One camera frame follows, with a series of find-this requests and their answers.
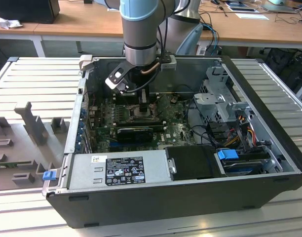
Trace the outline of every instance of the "warning label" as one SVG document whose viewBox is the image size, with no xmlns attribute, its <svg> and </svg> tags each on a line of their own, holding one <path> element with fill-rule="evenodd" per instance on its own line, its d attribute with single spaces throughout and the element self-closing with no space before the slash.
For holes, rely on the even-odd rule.
<svg viewBox="0 0 302 237">
<path fill-rule="evenodd" d="M 140 184 L 145 182 L 142 157 L 106 159 L 106 185 Z"/>
</svg>

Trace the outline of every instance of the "wooden desk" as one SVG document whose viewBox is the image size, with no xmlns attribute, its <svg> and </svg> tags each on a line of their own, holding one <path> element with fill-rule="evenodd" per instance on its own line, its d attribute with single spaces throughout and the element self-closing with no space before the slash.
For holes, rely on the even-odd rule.
<svg viewBox="0 0 302 237">
<path fill-rule="evenodd" d="M 97 3 L 83 4 L 83 1 L 60 0 L 60 14 L 54 24 L 25 23 L 23 28 L 4 30 L 0 28 L 0 39 L 22 39 L 34 42 L 39 57 L 45 57 L 44 40 L 76 41 L 78 51 L 82 51 L 80 41 L 122 42 L 122 23 L 119 12 L 107 11 Z M 216 5 L 206 1 L 201 10 L 211 12 L 214 29 L 220 35 L 219 45 L 249 47 L 302 48 L 302 23 L 295 25 L 284 21 L 275 22 L 275 13 L 264 14 L 269 20 L 240 19 L 234 13 L 215 9 Z M 209 22 L 207 14 L 202 15 Z M 300 19 L 298 14 L 279 14 Z M 211 32 L 203 32 L 200 46 L 205 47 L 211 40 Z"/>
<path fill-rule="evenodd" d="M 207 2 L 200 9 L 210 12 L 214 29 L 220 35 L 220 45 L 231 46 L 259 46 L 259 47 L 290 47 L 302 48 L 302 23 L 288 24 L 282 20 L 275 22 L 276 13 L 264 13 L 269 20 L 240 19 L 234 13 L 230 13 L 228 7 L 221 3 L 228 17 L 216 5 Z M 290 17 L 300 19 L 299 14 L 278 14 L 289 22 Z M 209 23 L 207 14 L 202 14 L 205 22 Z M 203 32 L 200 38 L 205 43 L 211 40 L 210 32 Z"/>
<path fill-rule="evenodd" d="M 107 11 L 106 7 L 84 4 L 83 1 L 61 0 L 60 14 L 53 24 L 39 24 L 36 35 L 85 36 L 122 38 L 122 22 L 119 12 Z"/>
<path fill-rule="evenodd" d="M 23 27 L 10 28 L 9 30 L 0 27 L 0 34 L 33 35 L 38 23 L 24 23 Z"/>
</svg>

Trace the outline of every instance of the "robotic arm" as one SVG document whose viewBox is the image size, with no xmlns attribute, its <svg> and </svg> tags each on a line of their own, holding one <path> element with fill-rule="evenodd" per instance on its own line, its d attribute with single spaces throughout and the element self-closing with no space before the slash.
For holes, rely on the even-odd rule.
<svg viewBox="0 0 302 237">
<path fill-rule="evenodd" d="M 95 0 L 119 9 L 122 17 L 126 60 L 148 66 L 156 57 L 157 27 L 178 7 L 180 0 Z"/>
<path fill-rule="evenodd" d="M 126 61 L 119 64 L 105 83 L 120 93 L 137 92 L 139 100 L 148 94 L 148 85 L 159 72 L 156 59 L 157 28 L 179 6 L 180 0 L 95 0 L 110 8 L 119 9 L 122 17 Z M 128 78 L 136 88 L 128 90 Z"/>
</svg>

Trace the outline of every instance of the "black cable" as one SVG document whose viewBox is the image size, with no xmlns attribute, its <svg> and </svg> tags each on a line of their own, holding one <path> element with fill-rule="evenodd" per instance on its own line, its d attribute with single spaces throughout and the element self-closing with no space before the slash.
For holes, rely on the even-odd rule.
<svg viewBox="0 0 302 237">
<path fill-rule="evenodd" d="M 163 0 L 161 0 L 161 3 L 163 5 L 163 10 L 164 10 L 164 16 L 163 16 L 163 20 L 166 18 L 166 6 Z M 163 43 L 163 48 L 161 50 L 161 58 L 163 58 L 164 56 L 164 51 L 166 48 L 166 38 L 167 38 L 167 30 L 168 30 L 168 20 L 165 20 L 165 32 L 164 32 L 164 43 Z"/>
<path fill-rule="evenodd" d="M 154 75 L 150 78 L 149 81 L 147 81 L 147 82 L 144 83 L 142 86 L 139 86 L 139 87 L 136 88 L 136 89 L 126 91 L 126 93 L 134 93 L 134 92 L 137 92 L 138 90 L 141 90 L 141 89 L 145 88 L 147 85 L 149 85 L 151 82 L 153 82 L 153 81 L 155 80 L 156 76 L 157 76 L 157 75 L 159 74 L 159 72 L 160 72 L 160 69 L 159 69 L 160 67 L 161 67 L 161 66 L 157 67 L 156 72 L 155 72 Z"/>
<path fill-rule="evenodd" d="M 168 20 L 165 20 L 165 33 L 164 33 L 164 46 L 163 46 L 163 54 L 166 48 L 166 39 L 167 39 L 167 30 L 168 30 Z"/>
<path fill-rule="evenodd" d="M 175 92 L 175 90 L 176 90 L 177 88 L 179 88 L 180 86 L 185 86 L 185 87 L 187 87 L 188 89 L 190 89 L 191 92 L 196 93 L 193 89 L 191 89 L 191 88 L 190 88 L 188 85 L 186 85 L 186 84 L 177 84 L 175 87 L 173 87 L 172 92 Z"/>
<path fill-rule="evenodd" d="M 190 4 L 190 0 L 187 2 L 186 6 L 184 6 L 181 10 L 173 12 L 173 14 L 177 14 L 177 13 L 184 11 L 186 8 L 188 8 L 189 4 Z"/>
<path fill-rule="evenodd" d="M 165 7 L 165 3 L 164 3 L 163 0 L 161 0 L 161 3 L 162 3 L 162 5 L 163 5 L 163 11 L 164 11 L 163 21 L 164 21 L 165 18 L 166 18 L 166 7 Z"/>
<path fill-rule="evenodd" d="M 200 14 L 200 18 L 201 18 L 201 20 L 203 21 L 204 24 L 206 24 L 206 22 L 205 22 L 205 20 L 202 18 L 202 16 L 201 16 L 202 14 L 207 14 L 207 15 L 209 16 L 209 21 L 210 21 L 211 29 L 213 29 L 213 31 L 214 31 L 214 26 L 212 25 L 212 21 L 211 21 L 211 16 L 210 16 L 210 14 L 207 13 L 207 12 L 203 12 L 203 13 Z M 215 35 L 214 35 L 214 32 L 213 32 L 213 31 L 211 31 L 212 39 L 211 39 L 209 45 L 207 46 L 206 50 L 208 50 L 208 49 L 211 47 L 212 43 L 214 42 Z"/>
<path fill-rule="evenodd" d="M 163 45 L 163 38 L 162 38 L 161 29 L 160 29 L 160 27 L 159 27 L 159 26 L 157 27 L 157 31 L 159 32 L 159 35 L 160 35 L 161 57 L 162 57 L 162 54 L 163 54 L 163 47 L 164 47 L 164 45 Z"/>
</svg>

